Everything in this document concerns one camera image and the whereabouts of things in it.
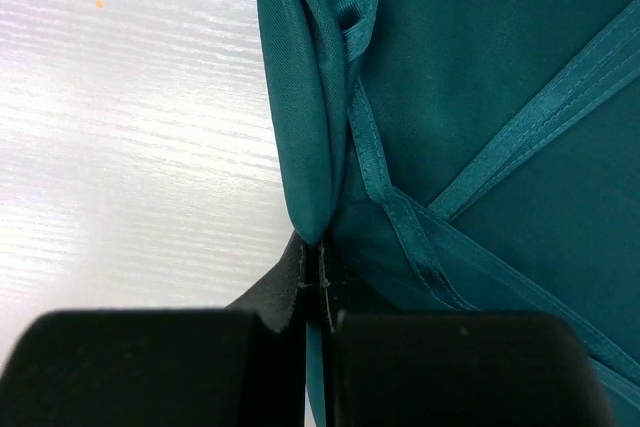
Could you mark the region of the teal satin napkin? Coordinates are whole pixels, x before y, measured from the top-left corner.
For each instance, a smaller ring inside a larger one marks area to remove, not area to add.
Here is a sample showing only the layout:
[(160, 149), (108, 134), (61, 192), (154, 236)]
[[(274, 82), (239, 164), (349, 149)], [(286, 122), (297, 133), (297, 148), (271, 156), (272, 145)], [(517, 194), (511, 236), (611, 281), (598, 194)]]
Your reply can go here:
[(403, 310), (539, 310), (639, 422), (639, 0), (257, 0), (287, 209)]

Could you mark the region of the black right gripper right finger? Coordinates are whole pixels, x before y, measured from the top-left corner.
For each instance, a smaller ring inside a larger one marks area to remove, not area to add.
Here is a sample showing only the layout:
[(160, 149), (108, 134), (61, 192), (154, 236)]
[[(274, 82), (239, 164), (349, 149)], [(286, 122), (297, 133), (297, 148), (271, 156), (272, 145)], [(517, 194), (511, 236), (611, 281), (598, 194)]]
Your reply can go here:
[(614, 426), (609, 373), (561, 318), (405, 312), (318, 247), (321, 426)]

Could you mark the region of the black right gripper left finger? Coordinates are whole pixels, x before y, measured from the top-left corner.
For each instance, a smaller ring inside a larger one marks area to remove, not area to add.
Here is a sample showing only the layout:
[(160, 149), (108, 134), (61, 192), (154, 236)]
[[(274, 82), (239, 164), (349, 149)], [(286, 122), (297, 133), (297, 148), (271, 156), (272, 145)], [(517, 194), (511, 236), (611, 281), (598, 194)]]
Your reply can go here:
[(1, 376), (5, 426), (300, 426), (306, 246), (225, 308), (65, 310)]

